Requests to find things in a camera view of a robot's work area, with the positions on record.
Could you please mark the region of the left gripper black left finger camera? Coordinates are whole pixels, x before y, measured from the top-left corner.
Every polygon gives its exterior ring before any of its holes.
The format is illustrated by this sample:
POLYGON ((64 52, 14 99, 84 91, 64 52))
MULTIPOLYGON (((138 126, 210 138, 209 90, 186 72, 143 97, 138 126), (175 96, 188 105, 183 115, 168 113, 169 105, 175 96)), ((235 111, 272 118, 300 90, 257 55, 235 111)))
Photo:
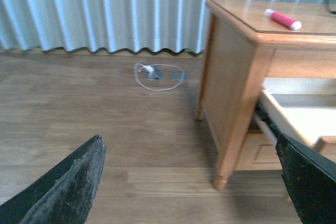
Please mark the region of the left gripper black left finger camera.
POLYGON ((95 135, 1 205, 1 223, 85 223, 107 148, 95 135))

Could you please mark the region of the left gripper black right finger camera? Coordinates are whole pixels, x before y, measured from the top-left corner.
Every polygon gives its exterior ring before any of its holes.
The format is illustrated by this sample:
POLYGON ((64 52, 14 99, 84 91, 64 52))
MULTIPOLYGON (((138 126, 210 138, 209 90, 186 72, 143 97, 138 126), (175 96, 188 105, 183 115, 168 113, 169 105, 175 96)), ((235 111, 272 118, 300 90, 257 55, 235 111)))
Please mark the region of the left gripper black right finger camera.
POLYGON ((335 223, 335 162, 280 134, 282 178, 302 223, 335 223))

